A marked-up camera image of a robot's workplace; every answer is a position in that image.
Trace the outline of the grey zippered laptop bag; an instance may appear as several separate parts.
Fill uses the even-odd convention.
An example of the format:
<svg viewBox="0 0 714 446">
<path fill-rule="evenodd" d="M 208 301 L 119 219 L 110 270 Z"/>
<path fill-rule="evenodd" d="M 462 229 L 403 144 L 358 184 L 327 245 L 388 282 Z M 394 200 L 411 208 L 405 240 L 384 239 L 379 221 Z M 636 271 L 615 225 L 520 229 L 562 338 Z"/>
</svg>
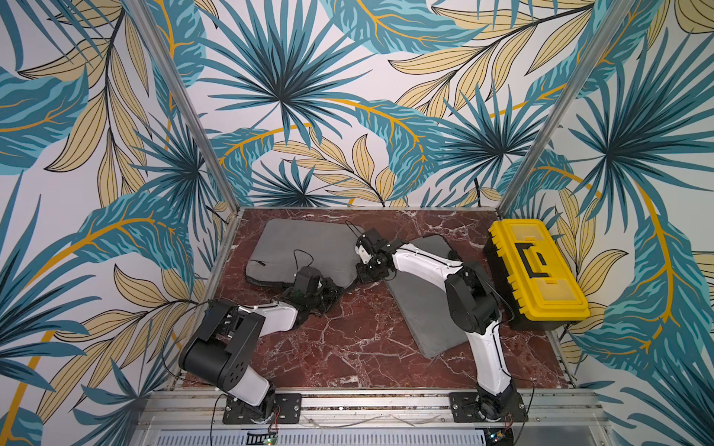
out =
<svg viewBox="0 0 714 446">
<path fill-rule="evenodd" d="M 261 286 L 288 285 L 301 268 L 309 266 L 347 288 L 357 280 L 356 241 L 345 224 L 272 219 L 249 258 L 245 277 Z"/>
</svg>

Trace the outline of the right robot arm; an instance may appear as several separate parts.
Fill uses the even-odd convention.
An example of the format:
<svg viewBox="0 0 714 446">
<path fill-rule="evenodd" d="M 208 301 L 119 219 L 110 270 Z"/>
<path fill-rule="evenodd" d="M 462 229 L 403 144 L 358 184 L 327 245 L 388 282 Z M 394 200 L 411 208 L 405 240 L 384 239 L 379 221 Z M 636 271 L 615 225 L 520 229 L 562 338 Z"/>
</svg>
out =
<svg viewBox="0 0 714 446">
<path fill-rule="evenodd" d="M 446 293 L 449 315 L 466 334 L 476 364 L 478 400 L 472 410 L 492 422 L 515 418 L 522 399 L 504 360 L 498 292 L 481 266 L 442 258 L 399 239 L 389 242 L 375 229 L 357 237 L 355 253 L 360 258 L 356 270 L 362 282 L 378 282 L 392 271 L 403 272 Z"/>
</svg>

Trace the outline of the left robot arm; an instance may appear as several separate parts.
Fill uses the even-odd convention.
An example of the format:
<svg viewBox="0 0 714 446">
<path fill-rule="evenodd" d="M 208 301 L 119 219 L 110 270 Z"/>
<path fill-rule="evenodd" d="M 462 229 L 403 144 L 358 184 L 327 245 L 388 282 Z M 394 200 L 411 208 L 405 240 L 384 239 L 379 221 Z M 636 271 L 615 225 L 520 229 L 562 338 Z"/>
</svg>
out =
<svg viewBox="0 0 714 446">
<path fill-rule="evenodd" d="M 343 292 L 319 269 L 303 267 L 292 286 L 274 303 L 249 307 L 214 300 L 181 351 L 178 365 L 234 400 L 266 414 L 271 411 L 274 386 L 250 366 L 258 340 L 297 329 L 310 317 L 326 314 Z"/>
</svg>

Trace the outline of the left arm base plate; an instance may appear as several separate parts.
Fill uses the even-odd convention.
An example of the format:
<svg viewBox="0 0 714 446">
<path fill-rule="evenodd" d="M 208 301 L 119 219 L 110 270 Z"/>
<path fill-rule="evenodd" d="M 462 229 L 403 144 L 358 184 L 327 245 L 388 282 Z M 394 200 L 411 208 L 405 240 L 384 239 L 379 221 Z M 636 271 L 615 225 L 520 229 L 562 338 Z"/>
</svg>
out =
<svg viewBox="0 0 714 446">
<path fill-rule="evenodd" d="M 224 425 L 250 425 L 277 422 L 297 425 L 300 420 L 303 397 L 299 393 L 269 393 L 260 405 L 253 406 L 236 397 L 230 397 L 222 417 Z"/>
</svg>

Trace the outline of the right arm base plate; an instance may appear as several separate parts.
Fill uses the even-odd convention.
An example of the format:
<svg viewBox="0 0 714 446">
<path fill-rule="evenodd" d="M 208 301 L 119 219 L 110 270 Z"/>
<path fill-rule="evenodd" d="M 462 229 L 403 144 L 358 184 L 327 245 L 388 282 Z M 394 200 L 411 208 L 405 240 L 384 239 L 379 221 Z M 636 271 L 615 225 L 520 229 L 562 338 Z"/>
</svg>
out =
<svg viewBox="0 0 714 446">
<path fill-rule="evenodd" d="M 456 423 L 524 422 L 526 405 L 517 391 L 506 390 L 499 396 L 479 392 L 451 392 L 449 409 Z"/>
</svg>

